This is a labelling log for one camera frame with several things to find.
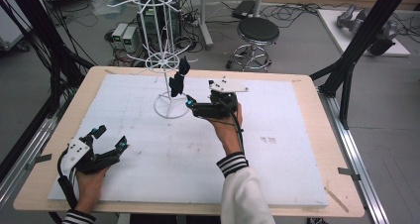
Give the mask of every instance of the wire stand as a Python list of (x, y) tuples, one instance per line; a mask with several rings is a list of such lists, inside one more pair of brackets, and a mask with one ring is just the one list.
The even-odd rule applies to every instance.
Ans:
[[(130, 58), (143, 61), (146, 64), (148, 70), (155, 73), (163, 73), (164, 81), (166, 84), (166, 92), (161, 93), (155, 100), (155, 111), (159, 116), (164, 118), (179, 118), (185, 115), (189, 109), (185, 106), (187, 98), (184, 94), (181, 94), (180, 97), (172, 98), (170, 96), (170, 88), (167, 81), (167, 73), (178, 69), (179, 67), (179, 57), (178, 55), (184, 53), (188, 47), (181, 51), (175, 50), (175, 43), (173, 38), (172, 30), (172, 19), (170, 16), (171, 11), (179, 12), (180, 9), (174, 8), (171, 4), (175, 0), (126, 0), (124, 2), (108, 5), (110, 7), (117, 7), (122, 4), (135, 3), (139, 5), (139, 15), (142, 22), (142, 29), (145, 41), (143, 46), (148, 52), (148, 58), (137, 58), (133, 56), (128, 56)], [(156, 52), (152, 47), (150, 47), (148, 32), (146, 30), (145, 19), (143, 12), (146, 8), (152, 8), (155, 12), (155, 26), (157, 33), (158, 41), (158, 52)], [(164, 16), (164, 26), (163, 28), (159, 27), (158, 21), (158, 7), (162, 7), (163, 16)]]

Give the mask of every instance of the black and white striped sleeve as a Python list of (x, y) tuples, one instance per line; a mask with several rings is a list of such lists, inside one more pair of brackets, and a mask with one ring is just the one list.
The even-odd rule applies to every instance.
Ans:
[(89, 214), (70, 209), (62, 221), (62, 224), (93, 224), (95, 220), (96, 218)]
[(244, 153), (232, 153), (218, 162), (217, 166), (222, 171), (223, 175), (227, 177), (229, 174), (234, 173), (241, 168), (248, 167), (248, 161), (245, 158)]

